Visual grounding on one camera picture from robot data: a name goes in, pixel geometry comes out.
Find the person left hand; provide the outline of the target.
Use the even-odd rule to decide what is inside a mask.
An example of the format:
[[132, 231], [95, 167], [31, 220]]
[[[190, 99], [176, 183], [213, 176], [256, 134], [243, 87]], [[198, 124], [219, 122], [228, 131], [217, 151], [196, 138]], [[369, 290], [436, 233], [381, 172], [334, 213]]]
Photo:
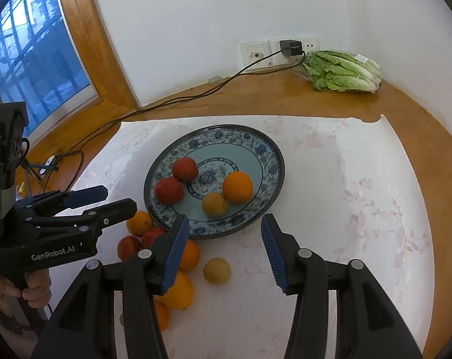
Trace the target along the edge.
[[33, 309], [46, 307], [51, 299], [51, 279], [48, 269], [34, 271], [25, 276], [26, 288], [17, 288], [10, 280], [0, 276], [0, 306], [6, 297], [23, 298]]

